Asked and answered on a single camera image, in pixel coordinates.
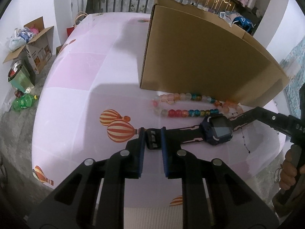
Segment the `person's right hand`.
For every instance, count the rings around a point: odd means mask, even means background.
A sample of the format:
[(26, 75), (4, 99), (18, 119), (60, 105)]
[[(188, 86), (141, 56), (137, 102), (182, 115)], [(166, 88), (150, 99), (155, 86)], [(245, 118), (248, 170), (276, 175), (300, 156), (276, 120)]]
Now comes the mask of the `person's right hand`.
[(280, 188), (285, 191), (289, 190), (296, 183), (297, 168), (292, 165), (292, 159), (292, 152), (288, 150), (282, 163), (279, 181)]

